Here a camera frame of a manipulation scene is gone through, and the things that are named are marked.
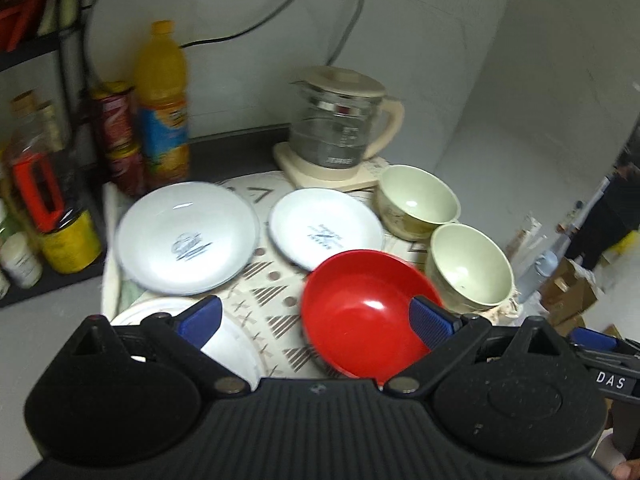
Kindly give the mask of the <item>pale green bowl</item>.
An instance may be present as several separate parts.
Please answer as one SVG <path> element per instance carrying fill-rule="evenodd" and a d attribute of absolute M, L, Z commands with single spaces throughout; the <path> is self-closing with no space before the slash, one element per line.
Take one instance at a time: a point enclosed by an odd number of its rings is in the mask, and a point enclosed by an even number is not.
<path fill-rule="evenodd" d="M 428 240 L 440 226 L 457 222 L 461 205 L 434 174 L 406 165 L 387 167 L 378 178 L 375 207 L 383 226 L 401 240 Z"/>
<path fill-rule="evenodd" d="M 424 272 L 442 305 L 454 313 L 480 313 L 502 307 L 514 292 L 510 262 L 484 233 L 449 223 L 428 242 Z"/>

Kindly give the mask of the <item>large white plate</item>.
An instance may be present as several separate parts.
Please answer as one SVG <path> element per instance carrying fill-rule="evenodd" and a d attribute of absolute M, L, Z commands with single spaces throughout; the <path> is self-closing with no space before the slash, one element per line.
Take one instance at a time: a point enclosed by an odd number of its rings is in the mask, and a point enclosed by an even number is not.
<path fill-rule="evenodd" d="M 131 205 L 115 231 L 114 249 L 138 285 L 194 296 L 239 275 L 259 235 L 260 222 L 247 200 L 213 183 L 182 182 Z"/>

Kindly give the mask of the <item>red plastic bowl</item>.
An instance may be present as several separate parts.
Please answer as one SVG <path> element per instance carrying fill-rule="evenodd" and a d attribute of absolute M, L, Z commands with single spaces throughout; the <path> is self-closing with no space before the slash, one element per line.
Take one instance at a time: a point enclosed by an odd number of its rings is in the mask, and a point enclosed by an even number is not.
<path fill-rule="evenodd" d="M 416 296 L 442 305 L 435 286 L 404 260 L 377 250 L 341 252 L 306 279 L 303 334 L 327 366 L 383 385 L 430 352 L 410 327 Z"/>

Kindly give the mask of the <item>small white bakery plate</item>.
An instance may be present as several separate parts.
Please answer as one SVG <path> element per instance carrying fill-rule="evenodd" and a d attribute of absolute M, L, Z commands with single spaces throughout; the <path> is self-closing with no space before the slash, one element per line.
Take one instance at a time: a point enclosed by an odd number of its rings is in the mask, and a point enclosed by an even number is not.
<path fill-rule="evenodd" d="M 325 188 L 282 197 L 270 210 L 268 234 L 282 256 L 309 272 L 341 252 L 381 250 L 385 242 L 382 224 L 367 205 Z"/>

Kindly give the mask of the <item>black kitchen rack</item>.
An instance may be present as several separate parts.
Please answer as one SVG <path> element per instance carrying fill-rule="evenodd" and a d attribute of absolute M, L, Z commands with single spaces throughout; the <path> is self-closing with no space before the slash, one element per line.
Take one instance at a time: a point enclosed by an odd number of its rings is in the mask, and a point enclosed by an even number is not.
<path fill-rule="evenodd" d="M 53 53 L 62 105 L 16 90 L 1 106 L 1 304 L 94 278 L 105 258 L 100 177 L 81 166 L 78 133 L 89 122 L 84 52 L 66 64 L 67 39 L 84 40 L 82 0 L 1 0 L 1 68 Z"/>

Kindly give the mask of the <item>cardboard box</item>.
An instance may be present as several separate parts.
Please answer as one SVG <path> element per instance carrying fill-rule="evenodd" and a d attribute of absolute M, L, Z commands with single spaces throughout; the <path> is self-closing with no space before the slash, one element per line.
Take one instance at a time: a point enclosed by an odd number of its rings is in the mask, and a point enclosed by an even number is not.
<path fill-rule="evenodd" d="M 598 300 L 593 274 L 567 258 L 562 259 L 539 292 L 547 321 L 561 336 L 576 327 L 585 327 L 582 315 Z"/>

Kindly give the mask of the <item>light blue bottle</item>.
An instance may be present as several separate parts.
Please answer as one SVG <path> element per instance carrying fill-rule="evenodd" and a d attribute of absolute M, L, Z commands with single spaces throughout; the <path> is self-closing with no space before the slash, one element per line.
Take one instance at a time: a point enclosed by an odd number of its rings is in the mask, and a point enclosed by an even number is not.
<path fill-rule="evenodd" d="M 548 280 L 558 267 L 559 258 L 550 249 L 540 254 L 527 270 L 516 280 L 518 303 L 524 302 Z"/>

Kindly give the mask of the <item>cream kettle base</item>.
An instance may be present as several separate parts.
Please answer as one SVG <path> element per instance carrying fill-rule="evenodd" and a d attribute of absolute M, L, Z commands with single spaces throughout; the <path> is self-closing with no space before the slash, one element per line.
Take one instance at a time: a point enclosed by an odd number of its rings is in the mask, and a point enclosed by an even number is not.
<path fill-rule="evenodd" d="M 374 188 L 378 177 L 390 166 L 384 158 L 375 156 L 348 169 L 324 168 L 300 158 L 288 142 L 276 144 L 272 154 L 277 166 L 296 188 L 329 188 L 342 192 Z"/>

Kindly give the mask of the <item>white cap small jar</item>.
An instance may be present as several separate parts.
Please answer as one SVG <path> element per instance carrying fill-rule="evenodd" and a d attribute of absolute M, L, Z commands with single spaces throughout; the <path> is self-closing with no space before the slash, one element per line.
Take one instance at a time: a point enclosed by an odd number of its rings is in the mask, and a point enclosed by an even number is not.
<path fill-rule="evenodd" d="M 2 243 L 0 259 L 4 270 L 18 287 L 29 289 L 39 282 L 42 265 L 29 248 L 24 233 L 16 232 Z"/>

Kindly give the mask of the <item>red snack can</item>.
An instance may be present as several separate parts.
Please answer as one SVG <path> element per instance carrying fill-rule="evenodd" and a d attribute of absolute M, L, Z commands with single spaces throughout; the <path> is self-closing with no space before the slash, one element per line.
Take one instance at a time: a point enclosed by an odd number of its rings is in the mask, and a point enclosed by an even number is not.
<path fill-rule="evenodd" d="M 91 90 L 91 97 L 110 180 L 120 192 L 139 197 L 145 183 L 131 93 L 132 87 L 125 81 L 103 81 Z"/>

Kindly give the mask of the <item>dark sauce bottle yellow label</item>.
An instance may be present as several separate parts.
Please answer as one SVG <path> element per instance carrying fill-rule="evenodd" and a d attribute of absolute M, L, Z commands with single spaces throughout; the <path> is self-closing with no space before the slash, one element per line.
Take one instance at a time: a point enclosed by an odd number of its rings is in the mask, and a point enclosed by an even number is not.
<path fill-rule="evenodd" d="M 102 244 L 53 105 L 29 90 L 10 107 L 15 129 L 4 160 L 14 188 L 49 266 L 63 275 L 79 273 L 99 258 Z"/>

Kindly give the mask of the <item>glass electric kettle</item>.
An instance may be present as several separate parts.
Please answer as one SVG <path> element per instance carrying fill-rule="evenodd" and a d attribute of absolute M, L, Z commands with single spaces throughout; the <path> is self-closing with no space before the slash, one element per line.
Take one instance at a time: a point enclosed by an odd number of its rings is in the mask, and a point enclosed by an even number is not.
<path fill-rule="evenodd" d="M 308 164 L 352 170 L 386 148 L 404 122 L 402 103 L 356 70 L 307 67 L 296 86 L 300 105 L 290 122 L 288 145 Z"/>

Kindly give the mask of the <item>orange juice bottle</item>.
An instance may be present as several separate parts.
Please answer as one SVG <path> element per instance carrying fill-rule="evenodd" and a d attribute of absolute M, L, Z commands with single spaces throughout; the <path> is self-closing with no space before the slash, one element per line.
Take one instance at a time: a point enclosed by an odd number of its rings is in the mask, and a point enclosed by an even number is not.
<path fill-rule="evenodd" d="M 149 188 L 184 181 L 190 172 L 188 66 L 169 20 L 151 25 L 134 66 L 145 179 Z"/>

